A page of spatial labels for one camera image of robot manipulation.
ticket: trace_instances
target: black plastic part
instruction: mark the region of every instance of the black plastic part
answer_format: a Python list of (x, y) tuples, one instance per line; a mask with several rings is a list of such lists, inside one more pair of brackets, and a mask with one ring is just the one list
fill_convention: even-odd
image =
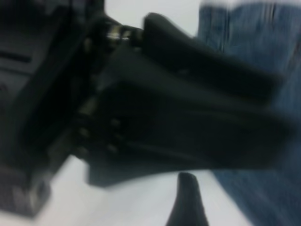
[(155, 13), (144, 19), (142, 52), (178, 78), (259, 105), (271, 100), (281, 82), (278, 75), (257, 71), (201, 46)]
[(190, 173), (180, 173), (177, 197), (166, 226), (208, 225), (197, 178)]
[(2, 163), (31, 171), (70, 120), (88, 88), (84, 38), (83, 30), (74, 26), (1, 119)]
[(177, 78), (126, 43), (101, 81), (98, 110), (78, 121), (91, 134), (83, 145), (93, 184), (163, 171), (265, 168), (293, 132), (275, 113)]

